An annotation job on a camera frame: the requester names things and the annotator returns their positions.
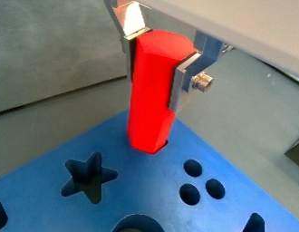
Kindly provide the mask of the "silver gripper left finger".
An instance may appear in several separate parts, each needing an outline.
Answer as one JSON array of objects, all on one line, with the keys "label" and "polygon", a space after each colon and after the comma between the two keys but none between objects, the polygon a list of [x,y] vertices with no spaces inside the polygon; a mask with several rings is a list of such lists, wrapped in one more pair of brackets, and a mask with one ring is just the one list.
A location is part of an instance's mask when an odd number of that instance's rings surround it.
[{"label": "silver gripper left finger", "polygon": [[150,31],[140,3],[136,0],[104,0],[104,3],[122,36],[120,41],[127,59],[127,76],[134,79],[136,38]]}]

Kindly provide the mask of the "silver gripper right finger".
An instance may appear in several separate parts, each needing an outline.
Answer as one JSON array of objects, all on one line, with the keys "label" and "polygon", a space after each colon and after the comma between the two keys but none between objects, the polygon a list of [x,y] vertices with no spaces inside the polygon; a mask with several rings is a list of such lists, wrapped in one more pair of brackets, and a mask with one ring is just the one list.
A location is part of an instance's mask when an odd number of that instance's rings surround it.
[{"label": "silver gripper right finger", "polygon": [[170,110],[178,112],[184,98],[194,90],[207,92],[214,84],[214,78],[204,73],[218,61],[224,43],[211,35],[198,31],[194,46],[198,50],[175,68],[174,84],[170,97]]}]

